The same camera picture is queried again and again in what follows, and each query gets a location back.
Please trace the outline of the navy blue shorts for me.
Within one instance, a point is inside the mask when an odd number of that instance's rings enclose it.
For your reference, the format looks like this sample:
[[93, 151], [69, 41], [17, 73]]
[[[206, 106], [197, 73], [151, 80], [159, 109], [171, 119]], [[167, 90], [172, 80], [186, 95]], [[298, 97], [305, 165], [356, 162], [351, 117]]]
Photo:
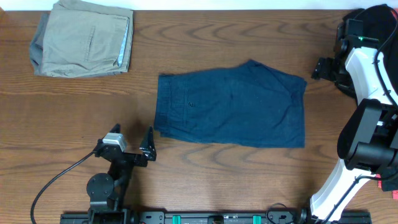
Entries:
[[307, 83], [254, 60], [158, 79], [154, 127], [197, 143], [297, 148], [305, 145]]

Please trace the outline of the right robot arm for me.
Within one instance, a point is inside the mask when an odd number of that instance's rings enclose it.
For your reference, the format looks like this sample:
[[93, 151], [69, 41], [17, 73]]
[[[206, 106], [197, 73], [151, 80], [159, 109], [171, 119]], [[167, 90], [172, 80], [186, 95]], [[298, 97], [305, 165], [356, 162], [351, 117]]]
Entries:
[[335, 168], [310, 198], [310, 211], [303, 216], [309, 223], [370, 221], [368, 215], [345, 212], [345, 206], [364, 184], [397, 167], [397, 94], [378, 39], [364, 36], [363, 27], [357, 19], [342, 22], [335, 56], [320, 58], [312, 74], [355, 98], [357, 108], [339, 135]]

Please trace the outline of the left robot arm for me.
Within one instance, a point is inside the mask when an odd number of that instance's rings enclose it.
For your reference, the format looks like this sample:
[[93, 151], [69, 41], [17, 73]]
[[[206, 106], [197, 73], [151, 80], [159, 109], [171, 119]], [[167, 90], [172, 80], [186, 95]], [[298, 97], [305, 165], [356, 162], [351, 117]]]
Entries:
[[127, 142], [116, 124], [93, 150], [95, 157], [110, 162], [107, 173], [95, 174], [87, 183], [90, 197], [89, 223], [139, 223], [132, 212], [123, 207], [124, 197], [135, 167], [147, 167], [155, 161], [153, 128], [149, 127], [139, 146], [140, 154], [126, 152]]

